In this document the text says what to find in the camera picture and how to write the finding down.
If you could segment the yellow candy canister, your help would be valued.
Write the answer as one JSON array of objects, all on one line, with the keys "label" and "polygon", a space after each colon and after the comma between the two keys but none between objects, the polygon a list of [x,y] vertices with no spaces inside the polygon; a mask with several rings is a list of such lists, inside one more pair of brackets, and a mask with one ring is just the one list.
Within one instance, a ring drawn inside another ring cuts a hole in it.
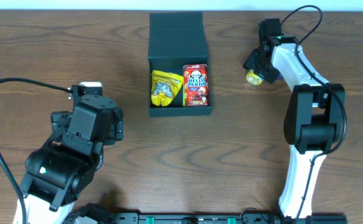
[{"label": "yellow candy canister", "polygon": [[252,69],[247,71],[246,74],[246,80],[251,84],[251,85],[260,85],[263,82],[263,78],[261,78],[260,76],[256,75],[254,73],[254,71]]}]

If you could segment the yellow snack pouch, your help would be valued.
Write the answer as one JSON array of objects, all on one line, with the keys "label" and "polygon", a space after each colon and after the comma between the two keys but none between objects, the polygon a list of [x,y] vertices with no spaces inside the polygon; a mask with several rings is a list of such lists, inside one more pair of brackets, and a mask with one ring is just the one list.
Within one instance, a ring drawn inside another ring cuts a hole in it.
[{"label": "yellow snack pouch", "polygon": [[183,85],[183,77],[159,70],[153,70],[151,77],[151,103],[161,107],[170,105]]}]

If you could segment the red Hello Panda box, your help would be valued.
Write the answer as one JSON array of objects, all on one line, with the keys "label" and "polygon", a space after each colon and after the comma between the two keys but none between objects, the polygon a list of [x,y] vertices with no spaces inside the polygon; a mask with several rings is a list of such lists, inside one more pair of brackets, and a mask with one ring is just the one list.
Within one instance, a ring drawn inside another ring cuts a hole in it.
[{"label": "red Hello Panda box", "polygon": [[191,64],[183,67],[184,107],[209,106],[207,64]]}]

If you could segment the black gift box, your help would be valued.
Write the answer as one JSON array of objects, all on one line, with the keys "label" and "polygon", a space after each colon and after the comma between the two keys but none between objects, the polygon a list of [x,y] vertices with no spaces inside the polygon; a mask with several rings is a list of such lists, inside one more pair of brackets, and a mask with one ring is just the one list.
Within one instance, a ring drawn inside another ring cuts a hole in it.
[{"label": "black gift box", "polygon": [[[183,75],[185,65],[209,65],[209,50],[201,12],[151,13],[149,16],[149,73],[153,70]],[[212,112],[211,96],[207,106],[183,106],[180,90],[169,106],[149,103],[149,116],[203,116]]]}]

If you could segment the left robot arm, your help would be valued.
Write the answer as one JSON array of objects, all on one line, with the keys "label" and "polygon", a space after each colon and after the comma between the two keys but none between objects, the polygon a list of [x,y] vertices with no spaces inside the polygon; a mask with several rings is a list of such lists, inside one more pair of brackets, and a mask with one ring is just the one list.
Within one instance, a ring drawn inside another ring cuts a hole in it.
[{"label": "left robot arm", "polygon": [[123,139],[122,109],[101,95],[75,99],[51,114],[52,134],[25,162],[14,223],[62,223],[104,161],[104,147]]}]

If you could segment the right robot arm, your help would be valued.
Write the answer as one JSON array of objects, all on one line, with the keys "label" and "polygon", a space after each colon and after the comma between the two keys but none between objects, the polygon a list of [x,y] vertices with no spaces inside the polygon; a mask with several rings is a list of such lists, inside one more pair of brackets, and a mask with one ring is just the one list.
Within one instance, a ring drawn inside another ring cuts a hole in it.
[{"label": "right robot arm", "polygon": [[344,140],[347,128],[345,90],[323,78],[306,58],[299,40],[282,33],[280,19],[258,25],[259,47],[243,67],[252,85],[273,83],[282,77],[292,94],[283,122],[290,147],[284,190],[269,223],[337,223],[344,217],[316,218],[311,201],[321,165]]}]

